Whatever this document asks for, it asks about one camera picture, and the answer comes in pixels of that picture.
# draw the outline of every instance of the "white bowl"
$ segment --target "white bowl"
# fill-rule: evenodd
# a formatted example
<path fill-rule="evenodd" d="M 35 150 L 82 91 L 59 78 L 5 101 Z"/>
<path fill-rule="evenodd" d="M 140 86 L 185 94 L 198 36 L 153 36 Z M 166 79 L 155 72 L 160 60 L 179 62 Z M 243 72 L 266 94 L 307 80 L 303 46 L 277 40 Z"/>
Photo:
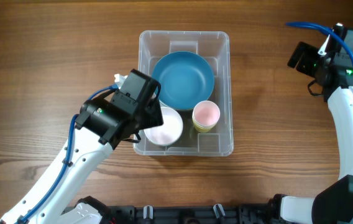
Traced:
<path fill-rule="evenodd" d="M 183 131 L 183 121 L 179 113 L 169 107 L 162 107 L 164 124 L 144 130 L 146 138 L 158 146 L 169 146 L 176 142 Z"/>

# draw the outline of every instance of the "gray plastic bin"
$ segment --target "gray plastic bin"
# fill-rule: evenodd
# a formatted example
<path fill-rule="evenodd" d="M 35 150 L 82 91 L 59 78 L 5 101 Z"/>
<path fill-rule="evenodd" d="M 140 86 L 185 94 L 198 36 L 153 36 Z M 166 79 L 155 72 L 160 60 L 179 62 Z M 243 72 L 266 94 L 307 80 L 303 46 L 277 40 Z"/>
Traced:
<path fill-rule="evenodd" d="M 213 69 L 215 85 L 209 100 L 219 106 L 221 117 L 210 132 L 198 133 L 191 120 L 192 110 L 178 111 L 183 119 L 183 132 L 176 143 L 156 146 L 141 131 L 142 140 L 134 144 L 134 150 L 145 156 L 228 156 L 234 147 L 229 37 L 217 31 L 143 31 L 139 37 L 138 69 L 151 75 L 163 56 L 182 50 L 202 56 Z"/>

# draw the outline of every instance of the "wooden table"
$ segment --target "wooden table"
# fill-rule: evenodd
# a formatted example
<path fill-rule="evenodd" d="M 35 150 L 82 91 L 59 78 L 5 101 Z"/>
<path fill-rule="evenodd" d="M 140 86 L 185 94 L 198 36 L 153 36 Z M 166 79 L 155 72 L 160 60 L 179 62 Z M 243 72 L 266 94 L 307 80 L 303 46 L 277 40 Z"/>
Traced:
<path fill-rule="evenodd" d="M 353 27 L 353 1 L 129 1 L 0 5 L 0 217 L 34 185 L 95 90 L 138 64 L 144 30 L 221 30 L 230 37 L 234 152 L 145 157 L 121 144 L 71 202 L 237 205 L 276 193 L 314 197 L 337 180 L 327 104 L 287 67 L 299 41 L 325 37 L 287 21 Z"/>

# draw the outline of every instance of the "wood grain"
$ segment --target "wood grain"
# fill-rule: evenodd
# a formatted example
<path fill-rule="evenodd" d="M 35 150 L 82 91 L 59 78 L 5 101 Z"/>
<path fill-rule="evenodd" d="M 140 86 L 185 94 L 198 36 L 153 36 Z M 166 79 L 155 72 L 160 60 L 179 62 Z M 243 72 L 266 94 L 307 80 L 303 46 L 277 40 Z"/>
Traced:
<path fill-rule="evenodd" d="M 327 104 L 287 67 L 301 40 L 324 36 L 287 21 L 353 27 L 353 1 L 111 1 L 0 4 L 0 216 L 33 186 L 93 91 L 138 63 L 144 30 L 221 30 L 231 40 L 234 152 L 144 157 L 121 144 L 75 199 L 108 205 L 266 202 L 313 197 L 337 180 Z"/>

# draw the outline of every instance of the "blue plate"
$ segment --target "blue plate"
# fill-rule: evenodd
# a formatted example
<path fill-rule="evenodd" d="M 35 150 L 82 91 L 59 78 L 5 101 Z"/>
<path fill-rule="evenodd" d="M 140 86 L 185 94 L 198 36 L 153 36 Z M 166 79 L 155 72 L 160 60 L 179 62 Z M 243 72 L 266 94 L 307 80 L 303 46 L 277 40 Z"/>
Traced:
<path fill-rule="evenodd" d="M 177 110 L 193 109 L 208 100 L 214 89 L 214 74 L 204 58 L 191 52 L 174 52 L 161 58 L 152 72 L 162 89 L 160 101 Z"/>

